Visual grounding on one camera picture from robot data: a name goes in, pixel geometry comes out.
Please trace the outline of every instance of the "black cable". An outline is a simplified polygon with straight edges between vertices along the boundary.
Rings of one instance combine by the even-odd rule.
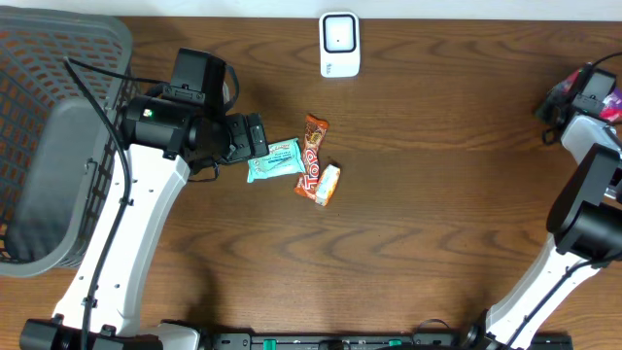
[[[90,64],[86,64],[86,63],[80,62],[79,60],[74,59],[74,58],[70,58],[70,57],[65,57],[65,60],[69,60],[70,63],[79,65],[79,66],[84,67],[86,69],[90,69],[93,72],[101,73],[103,75],[107,75],[107,76],[114,77],[114,78],[119,78],[119,79],[123,79],[123,80],[129,80],[129,81],[138,82],[138,83],[167,84],[168,85],[168,83],[163,82],[163,81],[159,81],[157,79],[134,78],[134,77],[126,76],[124,74],[119,74],[119,73],[111,72],[111,71],[108,71],[108,70],[105,70],[105,69],[93,67]]]
[[[127,157],[125,156],[125,152],[123,151],[123,145],[121,143],[121,139],[117,135],[117,132],[115,131],[115,127],[108,120],[108,117],[106,117],[106,113],[104,113],[102,108],[99,106],[99,104],[97,103],[97,100],[95,100],[95,97],[93,97],[90,91],[88,91],[88,88],[86,88],[85,84],[80,80],[76,72],[73,70],[73,68],[71,67],[71,62],[72,62],[71,58],[65,57],[65,60],[64,60],[65,68],[67,69],[67,72],[69,72],[69,75],[74,80],[74,83],[76,83],[76,85],[78,86],[82,94],[85,96],[88,102],[90,102],[93,109],[97,113],[97,116],[99,117],[99,119],[104,123],[104,126],[106,126],[106,130],[108,130],[108,133],[110,134],[110,138],[113,140],[113,143],[115,144],[115,147],[117,148],[117,152],[119,153],[119,158],[121,160],[121,167],[123,170],[123,181],[124,181],[123,196],[121,197],[121,202],[119,204],[119,211],[117,212],[117,216],[115,217],[115,220],[113,221],[113,225],[110,228],[110,233],[108,234],[108,237],[106,238],[106,242],[104,243],[104,247],[101,251],[101,255],[99,256],[99,260],[97,261],[97,265],[95,266],[95,269],[93,270],[93,276],[90,279],[90,285],[88,285],[88,293],[86,294],[85,314],[84,314],[83,321],[82,321],[82,334],[80,335],[80,342],[81,342],[82,349],[87,350],[88,349],[88,332],[90,331],[90,313],[92,311],[93,303],[95,301],[95,291],[97,290],[97,282],[99,281],[99,275],[101,274],[101,270],[104,266],[104,262],[106,261],[106,257],[108,256],[110,247],[112,246],[113,241],[115,239],[115,234],[117,233],[117,229],[119,228],[119,225],[121,223],[121,218],[123,217],[123,213],[125,212],[125,207],[127,206],[127,203],[129,201],[131,177],[129,174],[129,163],[127,162]]]
[[[530,312],[529,315],[527,315],[524,319],[523,319],[523,323],[521,323],[521,325],[518,327],[518,329],[516,329],[516,332],[514,332],[514,334],[512,335],[512,337],[505,343],[505,345],[503,346],[503,348],[501,350],[509,350],[512,347],[512,343],[514,343],[514,341],[516,340],[516,338],[518,338],[518,336],[523,332],[523,330],[525,329],[525,327],[527,327],[527,325],[532,321],[532,319],[535,317],[535,315],[537,314],[537,312],[544,306],[544,304],[550,300],[553,295],[555,295],[555,293],[557,293],[557,291],[559,291],[559,289],[562,287],[562,285],[564,285],[564,282],[566,282],[569,278],[572,277],[572,275],[579,269],[579,268],[583,268],[586,266],[591,266],[591,267],[602,267],[603,265],[607,265],[608,263],[611,263],[613,261],[619,260],[622,258],[622,252],[615,254],[609,258],[606,259],[601,259],[601,260],[590,260],[589,262],[582,262],[579,263],[571,268],[568,268],[566,270],[566,273],[564,274],[564,276],[562,276],[562,278],[555,284],[555,286],[546,294],[546,296],[544,296],[542,298],[542,300],[536,305],[536,307],[534,308],[534,310],[532,310],[532,312]]]

